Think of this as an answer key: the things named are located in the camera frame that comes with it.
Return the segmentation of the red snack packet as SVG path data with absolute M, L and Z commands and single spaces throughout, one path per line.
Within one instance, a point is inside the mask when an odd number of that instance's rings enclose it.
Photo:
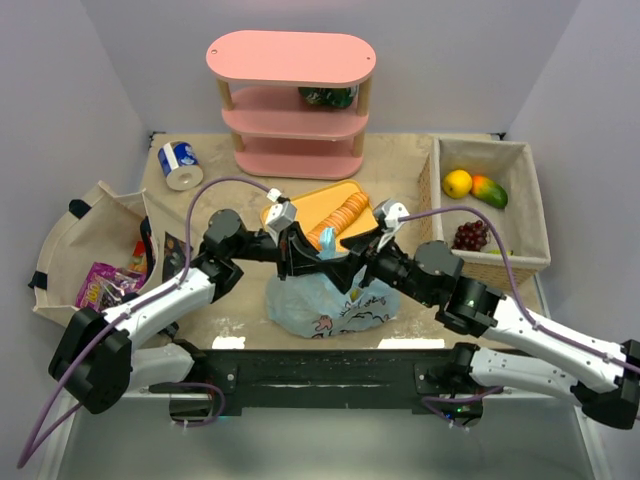
M 148 273 L 147 253 L 143 241 L 138 241 L 136 243 L 136 246 L 127 264 L 127 269 L 129 271 L 144 275 Z

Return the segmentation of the red-brown chip bag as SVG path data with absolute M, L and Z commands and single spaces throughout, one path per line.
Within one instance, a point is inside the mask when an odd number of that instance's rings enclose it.
M 186 243 L 174 235 L 165 233 L 164 258 L 162 273 L 165 277 L 173 277 L 179 273 L 186 264 Z

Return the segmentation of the light blue plastic bag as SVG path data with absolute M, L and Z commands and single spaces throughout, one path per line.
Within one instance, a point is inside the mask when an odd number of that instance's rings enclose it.
M 341 293 L 326 275 L 272 276 L 266 284 L 268 318 L 291 334 L 327 338 L 378 327 L 396 316 L 398 292 L 380 280 L 360 286 L 365 270 Z

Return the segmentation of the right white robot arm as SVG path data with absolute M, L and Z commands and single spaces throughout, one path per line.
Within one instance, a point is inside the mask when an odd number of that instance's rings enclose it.
M 484 337 L 518 349 L 507 355 L 458 343 L 435 378 L 447 388 L 473 384 L 496 391 L 515 387 L 564 399 L 590 419 L 631 429 L 639 417 L 639 344 L 599 340 L 523 307 L 514 297 L 463 274 L 463 261 L 441 241 L 420 245 L 413 256 L 393 241 L 365 237 L 343 241 L 346 252 L 320 250 L 327 275 L 349 287 L 358 274 L 379 280 L 427 307 L 462 335 Z

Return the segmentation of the beige canvas tote bag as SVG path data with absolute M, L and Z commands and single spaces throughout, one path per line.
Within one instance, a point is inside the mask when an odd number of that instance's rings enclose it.
M 142 294 L 165 281 L 165 240 L 185 240 L 185 219 L 145 190 L 118 195 L 102 181 L 72 200 L 41 248 L 29 284 L 35 294 L 33 312 L 67 326 L 90 267 L 95 262 L 126 266 L 142 240 L 140 226 L 145 222 L 154 265 Z

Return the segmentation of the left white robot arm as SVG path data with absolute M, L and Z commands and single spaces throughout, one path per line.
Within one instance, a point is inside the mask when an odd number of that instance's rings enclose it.
M 166 367 L 154 367 L 150 359 L 135 366 L 134 353 L 172 322 L 227 295 L 243 275 L 238 259 L 273 263 L 282 279 L 329 272 L 331 261 L 320 258 L 304 237 L 294 207 L 272 209 L 272 225 L 259 231 L 248 230 L 234 210 L 214 213 L 195 258 L 176 276 L 119 306 L 77 311 L 48 368 L 58 388 L 99 414 L 122 397 L 132 379 L 150 386 L 149 374 L 157 373 L 162 383 L 182 381 L 193 365 L 184 348 L 170 355 Z

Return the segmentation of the purple snack packet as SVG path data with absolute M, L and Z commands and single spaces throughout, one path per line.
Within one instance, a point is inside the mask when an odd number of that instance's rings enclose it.
M 75 306 L 98 312 L 117 306 L 127 294 L 136 293 L 145 279 L 145 273 L 94 262 L 76 296 Z

